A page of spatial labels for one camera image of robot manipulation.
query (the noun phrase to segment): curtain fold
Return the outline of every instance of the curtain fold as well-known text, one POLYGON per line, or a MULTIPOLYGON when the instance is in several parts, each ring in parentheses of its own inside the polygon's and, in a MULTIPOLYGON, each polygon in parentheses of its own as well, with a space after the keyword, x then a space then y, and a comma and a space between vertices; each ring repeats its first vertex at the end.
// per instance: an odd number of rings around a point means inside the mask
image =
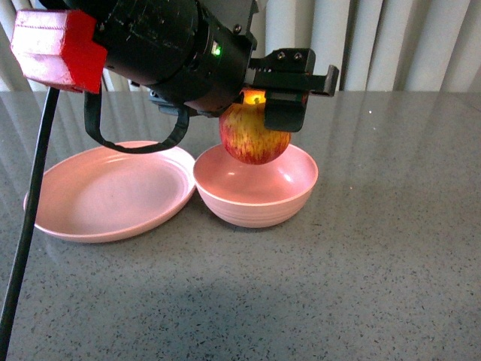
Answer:
MULTIPOLYGON (((0 0, 0 91, 45 90, 23 78, 9 47, 16 11, 31 8, 32 2, 0 0)), ((315 74, 336 65, 341 70, 337 88, 342 90, 481 91, 481 0, 265 4, 260 1, 261 11, 251 27, 258 40, 254 57, 281 47, 311 47, 316 53, 315 74)), ((148 90, 108 70, 103 88, 148 90)))

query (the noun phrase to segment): speckled granite surface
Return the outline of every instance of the speckled granite surface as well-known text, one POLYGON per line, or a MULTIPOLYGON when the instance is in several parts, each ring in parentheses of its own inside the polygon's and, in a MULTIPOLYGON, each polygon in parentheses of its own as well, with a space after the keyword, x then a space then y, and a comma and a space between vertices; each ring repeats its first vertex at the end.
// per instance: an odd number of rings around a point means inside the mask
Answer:
MULTIPOLYGON (((0 93, 2 295, 43 100, 0 93)), ((82 116, 62 94, 48 166, 96 146, 82 116)), ((104 97, 106 137, 173 121, 146 95, 104 97)), ((193 156, 219 142, 215 120, 191 124, 193 156)), ((35 231, 9 359, 480 360, 481 95, 311 97, 293 143, 320 178, 279 226, 230 226, 196 193, 125 241, 35 231)))

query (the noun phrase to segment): pink bowl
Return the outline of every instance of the pink bowl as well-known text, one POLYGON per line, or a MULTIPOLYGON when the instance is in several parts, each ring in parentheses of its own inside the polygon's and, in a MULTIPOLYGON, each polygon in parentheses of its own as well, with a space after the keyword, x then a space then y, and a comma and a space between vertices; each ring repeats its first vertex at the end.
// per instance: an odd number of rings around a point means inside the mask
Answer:
POLYGON ((197 189, 209 209, 250 228, 273 226, 299 212, 318 174, 314 159, 291 144, 264 165, 239 162, 220 144, 203 152, 194 165, 197 189))

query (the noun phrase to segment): black rod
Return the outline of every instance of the black rod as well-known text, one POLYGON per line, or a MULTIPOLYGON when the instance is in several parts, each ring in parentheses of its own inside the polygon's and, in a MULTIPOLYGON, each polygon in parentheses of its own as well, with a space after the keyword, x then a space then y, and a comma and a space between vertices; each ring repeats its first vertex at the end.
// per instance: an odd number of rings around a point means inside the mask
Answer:
POLYGON ((25 274, 27 259, 29 258, 30 244, 32 243, 38 200, 40 198, 40 189, 44 177, 48 142, 58 98, 59 90, 49 88, 40 122, 40 129, 38 130, 37 147, 35 148, 32 173, 30 175, 30 187, 25 216, 23 218, 22 233, 20 234, 20 239, 18 241, 14 264, 12 266, 10 280, 8 281, 7 294, 2 308, 2 320, 0 322, 0 361, 5 361, 7 359, 8 345, 10 344, 10 337, 14 325, 15 311, 17 310, 23 275, 25 274))

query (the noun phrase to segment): red apple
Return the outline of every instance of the red apple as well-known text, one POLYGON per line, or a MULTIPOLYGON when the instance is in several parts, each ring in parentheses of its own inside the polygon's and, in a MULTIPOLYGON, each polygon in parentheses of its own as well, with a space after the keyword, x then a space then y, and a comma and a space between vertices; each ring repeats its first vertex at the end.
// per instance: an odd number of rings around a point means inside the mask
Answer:
POLYGON ((290 132, 264 127, 263 91, 244 90, 244 103, 232 104, 219 117, 219 133, 231 156, 247 164, 265 164, 276 159, 291 141, 290 132))

